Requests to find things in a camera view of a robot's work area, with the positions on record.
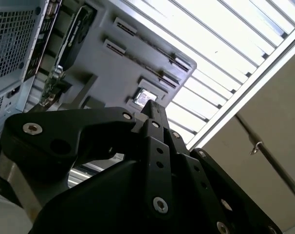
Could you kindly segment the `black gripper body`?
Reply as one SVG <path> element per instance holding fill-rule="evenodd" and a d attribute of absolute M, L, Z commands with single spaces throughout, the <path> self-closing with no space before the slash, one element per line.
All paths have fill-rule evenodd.
<path fill-rule="evenodd" d="M 53 198 L 33 234 L 208 234 L 195 202 L 182 202 L 167 157 L 118 163 Z"/>

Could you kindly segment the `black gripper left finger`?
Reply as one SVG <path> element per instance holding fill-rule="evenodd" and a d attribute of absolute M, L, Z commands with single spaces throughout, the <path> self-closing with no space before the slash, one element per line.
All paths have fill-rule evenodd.
<path fill-rule="evenodd" d="M 31 220 L 53 198 L 126 161 L 167 157 L 159 105 L 145 120 L 121 107 L 17 114 L 0 137 L 0 194 Z"/>

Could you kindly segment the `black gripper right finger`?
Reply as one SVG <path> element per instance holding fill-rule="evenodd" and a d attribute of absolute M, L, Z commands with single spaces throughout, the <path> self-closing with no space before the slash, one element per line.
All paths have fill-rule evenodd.
<path fill-rule="evenodd" d="M 170 149 L 179 230 L 184 234 L 280 234 L 274 221 L 204 150 L 189 151 L 169 128 L 159 106 Z"/>

